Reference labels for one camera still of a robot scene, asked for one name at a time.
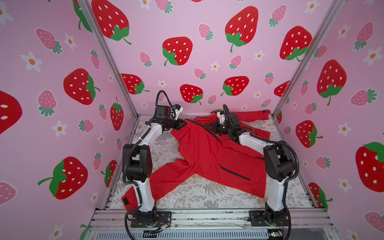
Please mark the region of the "red zip-up jacket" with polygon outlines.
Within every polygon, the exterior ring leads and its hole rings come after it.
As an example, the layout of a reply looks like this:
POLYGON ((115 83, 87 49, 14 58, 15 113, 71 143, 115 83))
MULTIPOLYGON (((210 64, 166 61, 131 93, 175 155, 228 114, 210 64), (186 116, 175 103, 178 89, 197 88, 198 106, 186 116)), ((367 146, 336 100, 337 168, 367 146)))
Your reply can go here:
POLYGON ((165 164, 150 176, 150 197, 160 200, 193 175, 265 197, 267 173, 262 152, 227 137, 212 136, 204 126, 217 120, 215 115, 196 117, 181 130, 171 131, 182 159, 165 164))

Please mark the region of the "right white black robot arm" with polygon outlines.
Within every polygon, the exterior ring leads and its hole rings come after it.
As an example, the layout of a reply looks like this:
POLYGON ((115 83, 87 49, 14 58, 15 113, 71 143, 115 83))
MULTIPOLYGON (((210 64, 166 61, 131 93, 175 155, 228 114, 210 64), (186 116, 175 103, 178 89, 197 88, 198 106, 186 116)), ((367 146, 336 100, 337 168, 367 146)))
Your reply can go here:
POLYGON ((290 210, 286 204, 288 185, 294 180, 300 170, 298 156, 294 149, 284 141, 271 141, 256 135, 250 127, 240 126, 240 121, 235 113, 231 113, 227 105, 217 113, 219 122, 213 124, 213 131, 227 135, 231 141, 263 152, 265 170, 270 177, 269 198, 265 203, 265 210, 261 217, 252 218, 250 221, 263 221, 269 226, 281 228, 282 238, 288 240, 292 230, 290 210))

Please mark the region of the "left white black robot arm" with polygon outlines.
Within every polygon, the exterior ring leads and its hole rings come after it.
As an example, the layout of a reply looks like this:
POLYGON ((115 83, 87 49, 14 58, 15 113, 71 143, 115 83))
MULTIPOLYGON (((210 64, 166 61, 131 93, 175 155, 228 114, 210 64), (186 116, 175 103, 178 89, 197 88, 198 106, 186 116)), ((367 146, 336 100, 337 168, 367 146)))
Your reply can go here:
POLYGON ((158 92, 154 116, 146 122, 146 130, 133 144, 125 144, 122 157, 122 182, 132 185, 138 206, 125 213, 124 222, 128 237, 133 240, 128 222, 138 222, 153 227, 162 220, 158 217, 156 201, 153 197, 150 176, 153 161, 150 146, 168 130, 180 130, 186 122, 179 118, 183 108, 173 105, 165 91, 158 92))

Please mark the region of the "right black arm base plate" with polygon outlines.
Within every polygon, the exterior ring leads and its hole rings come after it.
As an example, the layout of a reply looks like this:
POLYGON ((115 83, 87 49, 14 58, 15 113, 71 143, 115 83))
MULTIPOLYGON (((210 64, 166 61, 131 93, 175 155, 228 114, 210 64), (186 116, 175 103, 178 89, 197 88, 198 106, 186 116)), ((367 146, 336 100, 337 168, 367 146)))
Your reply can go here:
POLYGON ((253 227, 289 227, 290 217, 286 210, 274 211, 250 211, 248 222, 253 227))

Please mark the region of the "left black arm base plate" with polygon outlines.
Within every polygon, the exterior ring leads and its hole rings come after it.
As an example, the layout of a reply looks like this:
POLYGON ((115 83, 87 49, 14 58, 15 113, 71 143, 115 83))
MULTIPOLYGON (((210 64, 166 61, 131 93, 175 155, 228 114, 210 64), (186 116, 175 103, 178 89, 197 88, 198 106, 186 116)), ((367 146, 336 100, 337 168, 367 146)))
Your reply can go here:
POLYGON ((169 226, 172 220, 172 212, 142 212, 137 211, 131 222, 131 228, 160 228, 169 226))

